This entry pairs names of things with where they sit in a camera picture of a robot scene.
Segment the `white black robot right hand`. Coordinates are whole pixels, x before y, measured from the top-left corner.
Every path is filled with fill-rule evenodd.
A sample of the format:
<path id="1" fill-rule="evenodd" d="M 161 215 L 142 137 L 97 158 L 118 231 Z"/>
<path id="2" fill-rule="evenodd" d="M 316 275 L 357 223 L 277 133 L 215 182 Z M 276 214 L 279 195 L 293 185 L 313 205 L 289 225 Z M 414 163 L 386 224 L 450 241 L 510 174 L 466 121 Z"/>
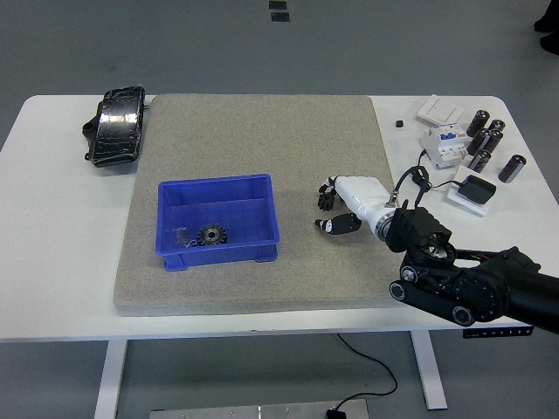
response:
<path id="1" fill-rule="evenodd" d="M 319 188 L 318 208 L 330 211 L 335 198 L 346 204 L 349 213 L 330 219 L 317 219 L 314 224 L 329 235 L 358 231 L 365 222 L 375 237 L 385 241 L 396 206 L 387 189 L 375 177 L 329 177 Z"/>

